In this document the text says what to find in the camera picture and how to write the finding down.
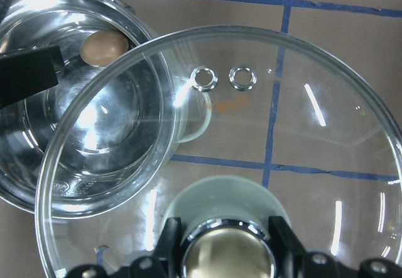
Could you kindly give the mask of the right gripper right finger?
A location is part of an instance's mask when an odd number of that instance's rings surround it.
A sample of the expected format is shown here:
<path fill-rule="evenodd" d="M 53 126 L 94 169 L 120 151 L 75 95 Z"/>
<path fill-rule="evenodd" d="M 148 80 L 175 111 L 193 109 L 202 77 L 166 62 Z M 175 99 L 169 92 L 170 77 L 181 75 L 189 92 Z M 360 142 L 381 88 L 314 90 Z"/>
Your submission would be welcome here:
<path fill-rule="evenodd" d="M 401 266 L 384 258 L 363 260 L 352 269 L 325 253 L 307 251 L 280 216 L 269 217 L 268 233 L 278 277 L 401 277 Z"/>

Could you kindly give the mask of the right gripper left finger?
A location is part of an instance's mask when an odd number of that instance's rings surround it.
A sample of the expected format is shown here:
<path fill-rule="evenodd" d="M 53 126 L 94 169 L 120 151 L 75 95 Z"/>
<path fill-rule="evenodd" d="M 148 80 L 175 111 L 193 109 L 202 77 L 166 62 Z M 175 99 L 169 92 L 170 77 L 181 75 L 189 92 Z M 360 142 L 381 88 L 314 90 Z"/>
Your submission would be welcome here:
<path fill-rule="evenodd" d="M 178 217 L 168 218 L 151 255 L 138 257 L 130 265 L 108 274 L 100 265 L 80 265 L 67 273 L 68 277 L 176 277 L 182 236 Z"/>

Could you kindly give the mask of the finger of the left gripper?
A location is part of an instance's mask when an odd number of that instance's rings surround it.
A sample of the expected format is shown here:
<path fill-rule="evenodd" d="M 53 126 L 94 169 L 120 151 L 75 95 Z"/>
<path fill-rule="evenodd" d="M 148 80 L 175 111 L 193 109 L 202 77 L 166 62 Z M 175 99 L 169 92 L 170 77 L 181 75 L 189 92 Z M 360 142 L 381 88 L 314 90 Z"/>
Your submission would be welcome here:
<path fill-rule="evenodd" d="M 58 45 L 11 51 L 1 55 L 1 108 L 58 85 L 64 68 Z"/>

